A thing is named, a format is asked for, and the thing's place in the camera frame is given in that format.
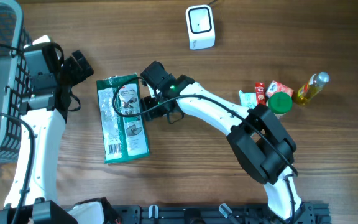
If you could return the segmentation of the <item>teal wet wipes pack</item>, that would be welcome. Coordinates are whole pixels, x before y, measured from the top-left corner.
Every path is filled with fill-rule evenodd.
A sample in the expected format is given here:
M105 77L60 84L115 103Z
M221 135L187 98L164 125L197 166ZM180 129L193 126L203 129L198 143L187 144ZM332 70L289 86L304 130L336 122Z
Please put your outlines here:
M256 93L244 93L239 90L239 99L242 106L254 109L257 106Z

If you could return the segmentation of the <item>red white tissue box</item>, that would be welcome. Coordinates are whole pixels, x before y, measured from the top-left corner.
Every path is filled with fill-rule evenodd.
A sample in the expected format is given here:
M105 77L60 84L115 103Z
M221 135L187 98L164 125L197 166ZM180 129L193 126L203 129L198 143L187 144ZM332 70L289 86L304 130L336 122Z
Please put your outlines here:
M265 95L267 98L272 97L274 94L283 92L286 93L289 97L292 97L293 95L293 89L280 83L275 80L271 82L271 84L268 86L268 88L265 91Z

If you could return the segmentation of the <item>red coffee stick sachet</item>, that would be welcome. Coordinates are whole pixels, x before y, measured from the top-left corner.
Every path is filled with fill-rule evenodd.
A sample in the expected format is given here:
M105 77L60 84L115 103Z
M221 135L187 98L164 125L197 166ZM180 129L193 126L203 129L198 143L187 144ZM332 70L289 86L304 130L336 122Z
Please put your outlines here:
M265 86L263 83L256 83L255 84L255 95L257 104L265 104Z

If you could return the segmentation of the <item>yellow dish soap bottle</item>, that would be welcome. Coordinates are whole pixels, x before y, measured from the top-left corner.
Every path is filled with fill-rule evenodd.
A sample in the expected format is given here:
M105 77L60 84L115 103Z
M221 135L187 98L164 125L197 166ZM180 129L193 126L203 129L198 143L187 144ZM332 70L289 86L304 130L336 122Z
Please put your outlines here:
M326 72L316 73L293 95L293 101L299 105L306 105L329 82L330 76Z

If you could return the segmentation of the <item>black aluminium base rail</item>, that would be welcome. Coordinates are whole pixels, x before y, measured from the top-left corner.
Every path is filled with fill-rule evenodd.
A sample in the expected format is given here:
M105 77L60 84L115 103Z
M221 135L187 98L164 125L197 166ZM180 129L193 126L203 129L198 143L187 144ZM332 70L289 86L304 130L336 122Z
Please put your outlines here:
M114 206L119 214L116 223L163 224L163 223L299 223L328 224L332 222L329 205L325 203L302 203L295 218L279 219L266 204L244 206L206 207L159 207L151 205Z

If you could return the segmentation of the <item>green lidded small jar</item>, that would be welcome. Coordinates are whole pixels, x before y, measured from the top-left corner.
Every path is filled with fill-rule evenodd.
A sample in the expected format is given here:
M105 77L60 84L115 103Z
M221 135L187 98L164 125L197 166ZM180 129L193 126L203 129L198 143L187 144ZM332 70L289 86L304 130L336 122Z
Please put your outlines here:
M292 109L293 101L288 94L278 92L267 100L267 106L277 118L281 118Z

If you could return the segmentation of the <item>dark grey plastic shopping basket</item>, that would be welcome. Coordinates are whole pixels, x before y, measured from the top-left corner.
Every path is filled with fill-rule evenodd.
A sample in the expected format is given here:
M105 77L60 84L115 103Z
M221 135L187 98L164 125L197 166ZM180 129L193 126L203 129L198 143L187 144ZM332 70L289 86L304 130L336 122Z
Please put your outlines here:
M17 122L22 95L31 91L29 69L20 51L31 44L16 1L0 1L0 163L15 162L21 143Z

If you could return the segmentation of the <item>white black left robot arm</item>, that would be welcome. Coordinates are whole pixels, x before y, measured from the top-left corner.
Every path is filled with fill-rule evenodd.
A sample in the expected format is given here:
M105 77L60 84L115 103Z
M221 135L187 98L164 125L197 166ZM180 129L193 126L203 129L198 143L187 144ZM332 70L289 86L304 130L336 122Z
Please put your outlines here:
M92 198L65 210L58 204L57 162L60 140L75 98L71 89L93 74L77 50L68 58L49 36L16 50L29 65L32 91L24 93L12 120L20 148L11 189L0 210L0 223L117 223L119 214L106 198Z

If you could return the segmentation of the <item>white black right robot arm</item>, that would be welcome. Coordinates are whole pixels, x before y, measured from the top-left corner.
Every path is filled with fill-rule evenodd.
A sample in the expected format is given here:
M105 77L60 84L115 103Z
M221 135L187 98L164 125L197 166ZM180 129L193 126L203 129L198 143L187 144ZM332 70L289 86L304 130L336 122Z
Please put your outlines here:
M298 175L293 165L296 144L272 110L265 105L249 109L231 103L186 75L174 77L157 61L140 78L150 90L143 102L148 120L177 111L222 132L240 166L264 186L274 219L296 222L302 205L293 181Z

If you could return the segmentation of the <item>green gloves package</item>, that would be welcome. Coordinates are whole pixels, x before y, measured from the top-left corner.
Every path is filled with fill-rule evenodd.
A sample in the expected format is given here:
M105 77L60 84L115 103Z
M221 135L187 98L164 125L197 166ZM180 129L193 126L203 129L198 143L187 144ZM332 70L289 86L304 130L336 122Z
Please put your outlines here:
M136 74L96 82L104 141L104 162L128 162L150 155L140 113L139 81Z

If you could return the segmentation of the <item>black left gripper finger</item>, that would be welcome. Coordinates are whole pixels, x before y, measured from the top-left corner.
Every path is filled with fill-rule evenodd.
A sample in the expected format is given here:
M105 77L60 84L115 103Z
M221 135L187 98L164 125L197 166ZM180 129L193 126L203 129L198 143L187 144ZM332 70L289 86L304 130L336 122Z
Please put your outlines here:
M73 52L72 56L80 67L80 71L76 73L77 80L86 80L94 74L93 68L80 50Z
M76 73L80 71L80 67L73 57L69 57L63 64L63 79L66 85L77 85L84 80L77 80Z

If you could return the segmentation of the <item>white barcode scanner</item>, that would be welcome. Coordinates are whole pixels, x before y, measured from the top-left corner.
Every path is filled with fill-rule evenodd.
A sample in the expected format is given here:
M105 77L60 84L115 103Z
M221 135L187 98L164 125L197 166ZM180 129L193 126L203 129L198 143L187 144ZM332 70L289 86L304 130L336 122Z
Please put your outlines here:
M212 47L216 33L211 7L207 4L191 6L186 10L185 17L189 48L199 50Z

